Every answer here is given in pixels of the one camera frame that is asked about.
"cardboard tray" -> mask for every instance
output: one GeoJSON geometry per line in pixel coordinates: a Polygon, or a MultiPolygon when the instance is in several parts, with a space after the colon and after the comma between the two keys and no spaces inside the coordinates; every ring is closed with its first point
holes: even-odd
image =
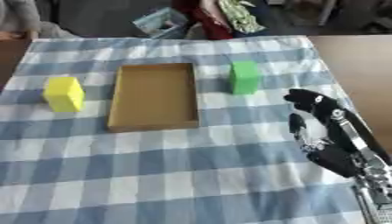
{"type": "Polygon", "coordinates": [[[122,66],[108,128],[113,132],[199,126],[192,64],[122,66]]]}

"metal robotic arm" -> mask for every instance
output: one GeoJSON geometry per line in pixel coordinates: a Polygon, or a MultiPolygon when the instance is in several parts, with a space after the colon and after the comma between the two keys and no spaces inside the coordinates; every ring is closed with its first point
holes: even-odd
{"type": "Polygon", "coordinates": [[[309,90],[291,89],[284,99],[314,115],[327,129],[326,137],[312,140],[305,120],[290,115],[290,132],[306,156],[340,176],[353,178],[353,192],[367,224],[392,223],[391,160],[361,119],[336,100],[309,90]]]}

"blue checkered tablecloth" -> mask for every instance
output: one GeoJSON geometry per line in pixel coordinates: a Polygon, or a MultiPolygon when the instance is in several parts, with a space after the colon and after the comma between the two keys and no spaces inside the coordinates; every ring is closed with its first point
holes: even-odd
{"type": "Polygon", "coordinates": [[[305,37],[37,40],[0,96],[0,223],[363,223],[349,180],[293,141],[289,88],[353,107],[305,37]],[[253,95],[229,93],[237,60],[258,63],[253,95]],[[117,68],[177,62],[194,64],[200,127],[108,133],[117,68]],[[53,76],[79,79],[80,113],[43,102],[53,76]]]}

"plastic container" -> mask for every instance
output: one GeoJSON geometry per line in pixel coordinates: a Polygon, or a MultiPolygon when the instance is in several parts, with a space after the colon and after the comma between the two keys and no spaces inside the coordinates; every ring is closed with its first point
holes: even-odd
{"type": "Polygon", "coordinates": [[[133,24],[151,39],[183,39],[187,22],[186,17],[176,10],[163,8],[133,21],[133,24]]]}

